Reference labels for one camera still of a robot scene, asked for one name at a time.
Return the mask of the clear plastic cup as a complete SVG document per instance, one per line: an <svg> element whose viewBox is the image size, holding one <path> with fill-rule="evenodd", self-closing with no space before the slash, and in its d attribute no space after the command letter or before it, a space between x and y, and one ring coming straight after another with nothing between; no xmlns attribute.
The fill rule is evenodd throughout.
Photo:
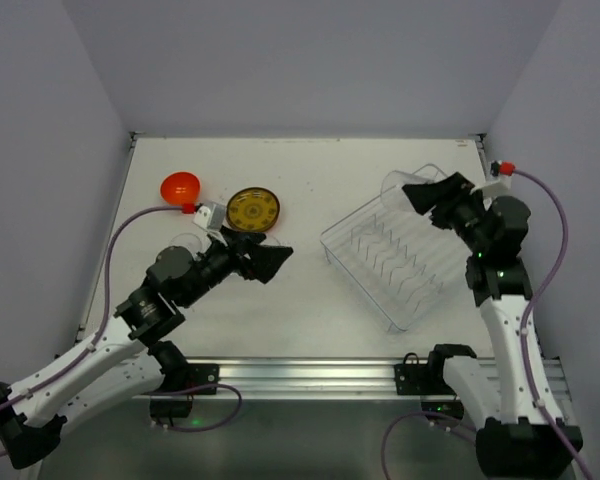
<svg viewBox="0 0 600 480"><path fill-rule="evenodd" d="M267 236L265 240L261 243L262 246L275 246L278 247L281 245L281 242L273 236Z"/></svg>
<svg viewBox="0 0 600 480"><path fill-rule="evenodd" d="M431 183L431 180L412 173L391 171L382 182L381 202L389 210L414 212L411 201L404 193L403 187L426 183Z"/></svg>
<svg viewBox="0 0 600 480"><path fill-rule="evenodd" d="M176 235L170 242L171 246L178 246L187 248L191 252L201 251L203 248L203 241L201 238L193 233L182 233Z"/></svg>

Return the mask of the dark olive plastic plate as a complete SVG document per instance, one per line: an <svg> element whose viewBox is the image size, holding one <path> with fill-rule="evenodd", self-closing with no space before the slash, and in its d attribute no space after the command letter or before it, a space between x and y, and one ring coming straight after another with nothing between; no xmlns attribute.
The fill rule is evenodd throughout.
<svg viewBox="0 0 600 480"><path fill-rule="evenodd" d="M265 233L276 225L280 213L280 201L272 191L248 187L236 192L228 201L226 221L238 231Z"/></svg>

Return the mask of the orange plastic bowl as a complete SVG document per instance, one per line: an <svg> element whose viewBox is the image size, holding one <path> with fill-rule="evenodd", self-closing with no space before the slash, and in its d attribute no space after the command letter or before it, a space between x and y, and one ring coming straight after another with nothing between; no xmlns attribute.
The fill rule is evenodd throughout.
<svg viewBox="0 0 600 480"><path fill-rule="evenodd" d="M200 180L190 172L175 172L167 176L160 186L161 198L169 205L195 204L201 190Z"/></svg>

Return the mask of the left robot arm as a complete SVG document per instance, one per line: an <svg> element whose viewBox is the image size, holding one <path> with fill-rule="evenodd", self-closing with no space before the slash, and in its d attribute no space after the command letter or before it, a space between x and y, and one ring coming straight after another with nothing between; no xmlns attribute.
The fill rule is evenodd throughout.
<svg viewBox="0 0 600 480"><path fill-rule="evenodd" d="M44 459L91 411L137 394L183 393L186 360L167 335L184 322L183 309L228 277L271 281L294 251L265 240L223 227L203 252L162 250L140 287L95 332L38 372L0 381L0 442L11 466Z"/></svg>

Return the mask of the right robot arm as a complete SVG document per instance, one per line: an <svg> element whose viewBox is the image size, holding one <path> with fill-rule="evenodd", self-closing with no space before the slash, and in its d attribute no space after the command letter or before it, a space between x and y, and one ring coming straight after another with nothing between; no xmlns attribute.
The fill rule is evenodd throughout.
<svg viewBox="0 0 600 480"><path fill-rule="evenodd" d="M468 247L466 283L486 325L499 374L493 385L471 349L441 344L427 365L459 396L475 428L482 473L493 479L557 479L583 446L551 391L532 320L537 291L520 257L531 212L455 173L402 185L411 209Z"/></svg>

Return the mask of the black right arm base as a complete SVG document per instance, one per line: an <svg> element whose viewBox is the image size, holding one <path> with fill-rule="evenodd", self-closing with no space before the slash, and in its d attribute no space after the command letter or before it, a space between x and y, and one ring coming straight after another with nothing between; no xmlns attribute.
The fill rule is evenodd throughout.
<svg viewBox="0 0 600 480"><path fill-rule="evenodd" d="M393 366L398 396L418 396L428 419L441 420L439 414L461 421L464 407L455 392L443 380L446 360L455 356L477 358L473 349L461 344L436 344L425 361L409 352Z"/></svg>

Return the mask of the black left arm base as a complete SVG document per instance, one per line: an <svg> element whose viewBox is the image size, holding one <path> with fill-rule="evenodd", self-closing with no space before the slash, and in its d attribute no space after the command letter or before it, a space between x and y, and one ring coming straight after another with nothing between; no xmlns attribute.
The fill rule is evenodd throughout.
<svg viewBox="0 0 600 480"><path fill-rule="evenodd" d="M149 348L148 354L158 362L159 372L163 376L156 389L158 393L168 393L173 396L176 391L216 383L219 380L218 364L191 364L171 341L158 342ZM173 427L174 420L188 417L192 407L191 395L184 400L158 397L150 401L149 414L152 420L166 421Z"/></svg>

